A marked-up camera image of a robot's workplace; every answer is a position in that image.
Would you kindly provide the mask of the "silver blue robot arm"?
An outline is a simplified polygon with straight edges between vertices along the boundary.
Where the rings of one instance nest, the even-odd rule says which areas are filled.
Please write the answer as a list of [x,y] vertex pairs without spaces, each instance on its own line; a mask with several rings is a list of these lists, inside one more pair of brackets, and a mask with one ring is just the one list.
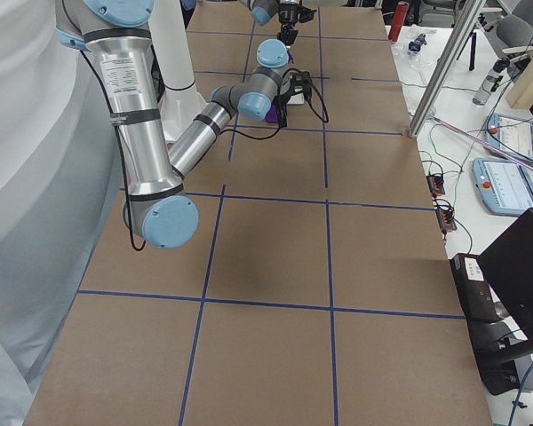
[[235,115],[261,121],[289,83],[286,45],[269,39],[245,83],[195,88],[180,1],[58,1],[60,41],[95,58],[123,163],[131,237],[161,249],[189,241],[199,221],[185,176]]
[[246,0],[241,1],[250,12],[254,21],[260,26],[266,25],[272,18],[278,18],[281,29],[277,38],[287,46],[292,46],[298,36],[296,25],[314,19],[315,10],[305,7],[295,0]]

